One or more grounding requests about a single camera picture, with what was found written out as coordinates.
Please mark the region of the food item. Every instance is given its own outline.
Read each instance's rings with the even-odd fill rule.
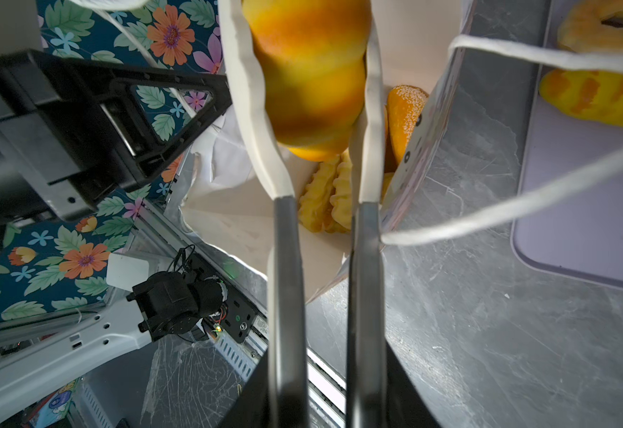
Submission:
[[[328,210],[326,210],[326,216],[323,220],[323,231],[329,234],[348,234],[350,233],[350,229],[342,227],[335,219],[333,218],[333,206],[331,205]]]
[[[402,162],[413,128],[419,122],[428,94],[414,86],[401,85],[387,95],[387,122],[397,164]]]
[[[369,0],[243,0],[279,143],[323,161],[344,151],[364,106]]]
[[[330,199],[334,191],[333,180],[337,175],[339,163],[340,155],[321,162],[318,170],[311,176],[311,183],[305,186],[305,192],[300,197],[298,218],[302,226],[311,232],[318,233],[324,230],[324,221],[328,222],[326,216],[327,212],[332,209]]]
[[[333,211],[331,215],[345,229],[352,228],[352,161],[350,152],[342,152],[342,162],[338,165],[338,178],[333,180],[335,194],[331,196]]]
[[[623,53],[623,0],[582,0],[559,26],[558,45],[575,52]]]
[[[562,113],[623,127],[623,75],[607,71],[552,70],[539,94]]]

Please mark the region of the donut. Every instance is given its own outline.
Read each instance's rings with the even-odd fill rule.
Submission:
[[[341,154],[364,107],[369,0],[243,0],[278,142],[321,162]]]
[[[558,46],[574,52],[623,53],[623,0],[582,0],[559,26]]]

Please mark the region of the bread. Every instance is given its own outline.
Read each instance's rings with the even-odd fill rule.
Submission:
[[[279,143],[323,161],[348,146],[364,106],[368,0],[243,0]]]

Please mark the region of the floral wallpaper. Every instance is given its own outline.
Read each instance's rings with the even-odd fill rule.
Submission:
[[[68,0],[37,0],[43,50],[60,57],[146,66],[129,39],[93,11]],[[158,63],[182,73],[217,73],[221,35],[217,0],[151,0],[144,7],[112,12]],[[148,120],[169,140],[190,118],[168,90],[137,87]],[[185,91],[200,109],[204,92]],[[131,193],[115,191],[99,211],[76,223],[8,225],[0,254],[0,322],[102,300],[107,260],[126,244],[144,199],[162,202],[170,193],[180,158],[152,184]]]

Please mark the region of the metal frame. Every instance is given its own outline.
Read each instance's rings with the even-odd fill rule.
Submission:
[[[49,312],[43,315],[30,316],[28,319],[0,322],[0,347],[57,333],[70,325],[93,317],[104,307],[105,304],[102,302],[96,302],[76,309]]]
[[[97,315],[0,360],[0,422],[119,355],[151,342],[135,302],[120,300]]]

